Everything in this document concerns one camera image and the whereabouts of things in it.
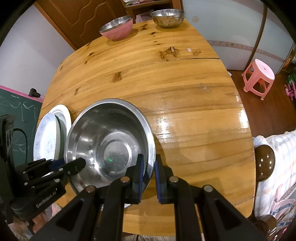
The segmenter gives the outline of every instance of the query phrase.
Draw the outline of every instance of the door panel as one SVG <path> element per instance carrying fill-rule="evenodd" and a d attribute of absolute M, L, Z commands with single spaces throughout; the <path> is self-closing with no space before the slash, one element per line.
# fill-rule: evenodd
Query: door panel
<path fill-rule="evenodd" d="M 99 29 L 125 16 L 120 0 L 37 0 L 70 41 L 80 48 L 100 37 Z"/>

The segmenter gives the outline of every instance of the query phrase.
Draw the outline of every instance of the green chalkboard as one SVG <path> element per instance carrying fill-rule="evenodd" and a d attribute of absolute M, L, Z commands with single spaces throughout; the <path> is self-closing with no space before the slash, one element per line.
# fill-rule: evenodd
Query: green chalkboard
<path fill-rule="evenodd" d="M 28 162 L 33 161 L 33 145 L 41 102 L 0 89 L 0 115 L 16 118 L 14 128 L 22 129 L 28 139 Z M 15 131 L 12 139 L 15 166 L 25 163 L 26 139 L 23 133 Z"/>

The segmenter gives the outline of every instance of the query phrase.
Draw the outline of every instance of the white wall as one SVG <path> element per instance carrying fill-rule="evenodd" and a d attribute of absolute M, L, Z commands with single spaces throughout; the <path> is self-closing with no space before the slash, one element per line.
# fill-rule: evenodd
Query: white wall
<path fill-rule="evenodd" d="M 73 53 L 43 15 L 31 6 L 0 47 L 0 85 L 28 94 L 46 94 L 59 64 Z"/>
<path fill-rule="evenodd" d="M 265 22 L 262 37 L 258 45 L 258 49 L 274 54 L 285 60 L 290 53 L 290 49 L 293 45 L 293 39 L 285 30 L 282 29 L 281 26 L 272 22 L 270 20 L 271 18 L 276 19 L 277 16 L 268 9 L 267 19 Z M 255 53 L 252 60 L 256 58 L 266 63 L 275 74 L 281 69 L 284 63 L 260 53 Z"/>
<path fill-rule="evenodd" d="M 183 0 L 185 18 L 206 40 L 254 47 L 261 26 L 264 5 L 257 0 Z M 227 69 L 242 70 L 251 51 L 213 46 Z"/>

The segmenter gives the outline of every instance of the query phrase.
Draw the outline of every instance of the wooden knob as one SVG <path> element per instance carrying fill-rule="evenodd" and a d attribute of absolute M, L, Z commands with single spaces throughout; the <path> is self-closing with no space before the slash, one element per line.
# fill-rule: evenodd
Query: wooden knob
<path fill-rule="evenodd" d="M 268 179 L 275 166 L 275 155 L 268 145 L 261 145 L 255 148 L 256 182 Z"/>
<path fill-rule="evenodd" d="M 276 231 L 276 219 L 272 215 L 264 215 L 260 219 L 258 219 L 254 225 L 265 235 L 267 240 L 271 240 Z"/>

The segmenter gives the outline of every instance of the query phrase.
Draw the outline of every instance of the stacked plates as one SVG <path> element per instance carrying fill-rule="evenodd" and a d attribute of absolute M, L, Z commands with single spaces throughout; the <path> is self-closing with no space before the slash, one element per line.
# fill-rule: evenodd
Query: stacked plates
<path fill-rule="evenodd" d="M 34 161 L 45 158 L 58 160 L 64 157 L 66 138 L 72 122 L 69 110 L 60 104 L 47 113 L 36 131 L 33 158 Z"/>

